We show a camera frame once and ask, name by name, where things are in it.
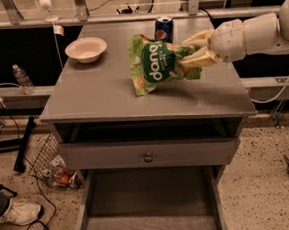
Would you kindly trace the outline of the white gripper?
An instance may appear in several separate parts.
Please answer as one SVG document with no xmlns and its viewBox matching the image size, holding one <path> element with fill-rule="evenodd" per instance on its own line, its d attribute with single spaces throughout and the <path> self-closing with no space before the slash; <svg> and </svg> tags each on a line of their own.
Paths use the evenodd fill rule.
<svg viewBox="0 0 289 230">
<path fill-rule="evenodd" d="M 201 48 L 180 60 L 186 68 L 210 66 L 219 63 L 221 58 L 231 63 L 243 60 L 246 56 L 243 22 L 239 19 L 224 22 L 215 30 L 204 29 L 181 44 L 185 47 Z"/>
</svg>

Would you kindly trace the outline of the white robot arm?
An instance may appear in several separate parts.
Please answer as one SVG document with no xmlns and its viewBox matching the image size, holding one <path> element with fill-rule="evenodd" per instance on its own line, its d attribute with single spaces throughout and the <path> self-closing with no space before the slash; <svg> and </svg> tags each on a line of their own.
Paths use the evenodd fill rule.
<svg viewBox="0 0 289 230">
<path fill-rule="evenodd" d="M 229 20 L 216 29 L 192 35 L 182 46 L 196 48 L 192 55 L 180 60 L 186 68 L 206 67 L 221 61 L 231 63 L 256 53 L 289 54 L 289 0 L 281 5 L 278 14 Z"/>
</svg>

